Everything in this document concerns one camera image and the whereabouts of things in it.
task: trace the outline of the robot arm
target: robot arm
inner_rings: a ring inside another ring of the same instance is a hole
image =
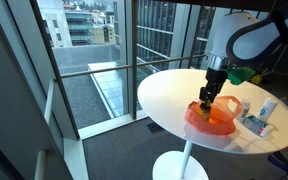
[[[282,43],[288,44],[288,6],[260,22],[247,12],[229,14],[217,29],[206,74],[208,83],[200,90],[202,113],[210,110],[221,91],[228,66],[261,63]]]

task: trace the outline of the orange object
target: orange object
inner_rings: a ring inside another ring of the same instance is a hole
[[[228,106],[230,100],[236,103],[234,111]],[[205,120],[198,114],[200,104],[201,101],[192,102],[189,104],[185,114],[186,121],[197,130],[214,135],[227,135],[235,131],[233,120],[242,110],[242,105],[234,96],[217,97],[214,103],[211,104],[209,120]]]

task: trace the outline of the green object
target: green object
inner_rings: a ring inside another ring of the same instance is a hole
[[[234,85],[240,85],[242,82],[249,80],[255,75],[255,71],[249,67],[231,68],[226,70],[228,79]]]

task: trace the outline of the white table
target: white table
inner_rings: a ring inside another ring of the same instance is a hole
[[[219,96],[248,99],[250,114],[256,114],[266,98],[276,100],[279,104],[268,120],[274,129],[268,136],[253,134],[235,119],[236,131],[227,136],[201,133],[188,124],[186,109],[192,101],[199,101],[200,88],[207,83],[205,75],[201,70],[167,70],[147,77],[139,86],[138,99],[144,111],[165,130],[186,140],[184,152],[169,151],[156,160],[153,179],[208,179],[204,168],[190,156],[192,144],[235,154],[270,153],[288,146],[288,107],[248,82],[234,86],[226,81]]]

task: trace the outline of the table pedestal base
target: table pedestal base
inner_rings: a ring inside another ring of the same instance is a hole
[[[180,180],[181,179],[181,165],[184,159],[184,153],[179,151],[169,151],[162,154],[156,161],[153,167],[154,180]],[[208,176],[202,165],[194,159],[189,157],[184,179],[198,179],[208,180]]]

